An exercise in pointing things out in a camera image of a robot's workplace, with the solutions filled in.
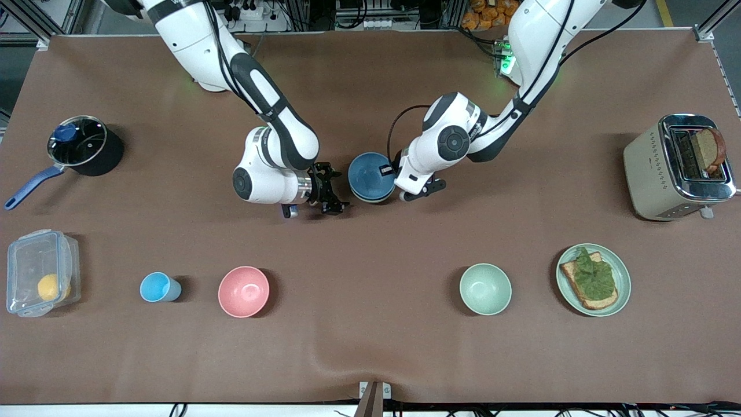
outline plastic food container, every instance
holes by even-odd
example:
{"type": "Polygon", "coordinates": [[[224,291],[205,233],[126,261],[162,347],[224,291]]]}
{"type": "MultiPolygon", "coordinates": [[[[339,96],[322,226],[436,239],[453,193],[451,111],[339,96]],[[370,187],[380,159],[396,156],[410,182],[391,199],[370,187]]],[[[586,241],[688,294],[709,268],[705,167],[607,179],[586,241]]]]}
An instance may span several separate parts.
{"type": "Polygon", "coordinates": [[[80,299],[77,240],[49,229],[27,234],[7,249],[7,311],[38,317],[80,299]]]}

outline blue lid knob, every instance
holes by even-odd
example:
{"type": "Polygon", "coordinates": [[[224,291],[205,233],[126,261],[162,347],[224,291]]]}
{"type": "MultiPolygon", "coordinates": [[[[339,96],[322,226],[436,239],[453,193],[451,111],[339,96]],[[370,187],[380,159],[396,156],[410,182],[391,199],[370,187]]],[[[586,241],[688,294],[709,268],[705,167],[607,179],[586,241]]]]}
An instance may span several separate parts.
{"type": "Polygon", "coordinates": [[[75,139],[77,135],[77,127],[72,123],[66,125],[59,125],[54,129],[54,139],[57,142],[69,142],[75,139]]]}

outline green plate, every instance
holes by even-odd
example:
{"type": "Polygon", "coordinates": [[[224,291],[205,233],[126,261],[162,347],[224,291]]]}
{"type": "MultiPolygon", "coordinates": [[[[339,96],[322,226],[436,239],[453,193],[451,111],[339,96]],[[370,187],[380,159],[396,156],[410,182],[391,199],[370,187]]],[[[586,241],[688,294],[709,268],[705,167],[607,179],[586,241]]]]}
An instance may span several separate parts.
{"type": "Polygon", "coordinates": [[[561,258],[558,259],[558,265],[556,265],[556,283],[558,288],[561,290],[561,294],[568,301],[571,306],[580,312],[591,315],[594,317],[607,317],[613,315],[618,311],[622,310],[623,307],[628,303],[628,299],[631,297],[631,276],[628,274],[628,269],[625,268],[625,264],[620,258],[612,252],[610,249],[604,246],[595,245],[594,243],[580,243],[574,245],[566,252],[563,252],[561,258]],[[584,247],[587,252],[599,252],[602,255],[602,260],[612,266],[612,278],[615,280],[615,288],[617,289],[617,301],[615,304],[601,310],[589,310],[579,302],[579,298],[574,294],[574,290],[571,288],[571,284],[568,282],[568,278],[564,275],[561,270],[561,264],[571,262],[576,259],[579,254],[579,248],[584,247]]]}

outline brown table cover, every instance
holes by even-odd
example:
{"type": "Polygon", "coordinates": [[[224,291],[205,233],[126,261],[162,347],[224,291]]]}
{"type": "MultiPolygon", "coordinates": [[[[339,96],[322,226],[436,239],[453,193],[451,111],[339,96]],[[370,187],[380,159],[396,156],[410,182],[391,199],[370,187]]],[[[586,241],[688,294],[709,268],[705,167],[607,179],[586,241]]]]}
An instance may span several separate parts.
{"type": "MultiPolygon", "coordinates": [[[[257,58],[316,130],[319,159],[343,172],[385,151],[403,108],[461,91],[498,113],[515,91],[458,33],[266,36],[257,58]]],[[[711,46],[689,31],[615,33],[564,66],[494,161],[440,172],[445,191],[372,206],[343,177],[348,212],[304,205],[283,220],[232,189],[261,125],[233,94],[192,83],[156,37],[56,37],[1,146],[3,198],[50,164],[46,140],[69,116],[99,117],[127,148],[109,174],[71,171],[0,214],[2,247],[37,229],[75,237],[83,286],[43,318],[1,315],[0,401],[323,401],[367,380],[402,401],[741,401],[741,202],[712,221],[631,210],[622,149],[676,112],[712,118],[741,164],[711,46]],[[556,287],[556,260],[583,242],[628,266],[617,315],[585,317],[556,287]],[[460,275],[482,262],[514,289],[493,317],[459,298],[460,275]],[[231,318],[216,299],[241,265],[272,285],[258,318],[231,318]],[[139,297],[153,271],[182,282],[180,300],[139,297]]],[[[397,124],[394,150],[422,115],[397,124]]]]}

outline green light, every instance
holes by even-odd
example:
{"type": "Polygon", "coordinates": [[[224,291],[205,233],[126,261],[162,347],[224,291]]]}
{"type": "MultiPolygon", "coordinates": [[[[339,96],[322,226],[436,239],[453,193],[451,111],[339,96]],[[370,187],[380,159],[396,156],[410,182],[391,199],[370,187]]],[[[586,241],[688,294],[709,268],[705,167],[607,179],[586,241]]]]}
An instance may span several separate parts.
{"type": "Polygon", "coordinates": [[[515,57],[510,55],[507,58],[504,58],[502,60],[502,65],[499,71],[505,75],[509,75],[509,73],[512,72],[512,67],[514,66],[515,57]]]}

